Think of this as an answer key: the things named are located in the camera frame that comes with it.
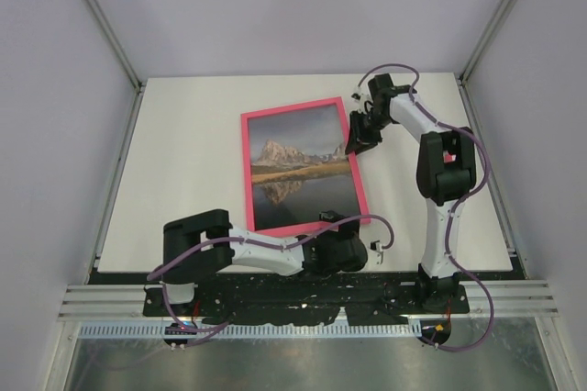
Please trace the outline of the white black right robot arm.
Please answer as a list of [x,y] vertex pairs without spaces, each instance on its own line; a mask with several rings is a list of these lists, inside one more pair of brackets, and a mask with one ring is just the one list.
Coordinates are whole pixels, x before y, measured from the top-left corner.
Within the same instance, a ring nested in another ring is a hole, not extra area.
[[475,146],[465,128],[440,122],[411,85],[396,85],[390,74],[368,81],[362,110],[349,115],[345,153],[360,154],[382,142],[382,130],[400,125],[418,141],[416,186],[426,201],[426,247],[415,282],[415,303],[426,312],[448,305],[458,294],[458,268],[450,260],[458,238],[459,201],[475,187]]

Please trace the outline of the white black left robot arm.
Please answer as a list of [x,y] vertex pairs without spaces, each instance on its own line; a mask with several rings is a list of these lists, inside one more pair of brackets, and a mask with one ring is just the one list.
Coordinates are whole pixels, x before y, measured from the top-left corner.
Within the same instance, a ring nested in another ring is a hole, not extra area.
[[308,236],[275,238],[233,226],[214,209],[163,226],[162,266],[149,279],[162,282],[164,305],[184,316],[194,309],[195,285],[231,265],[280,276],[327,276],[360,271],[368,261],[360,220],[323,212],[328,226]]

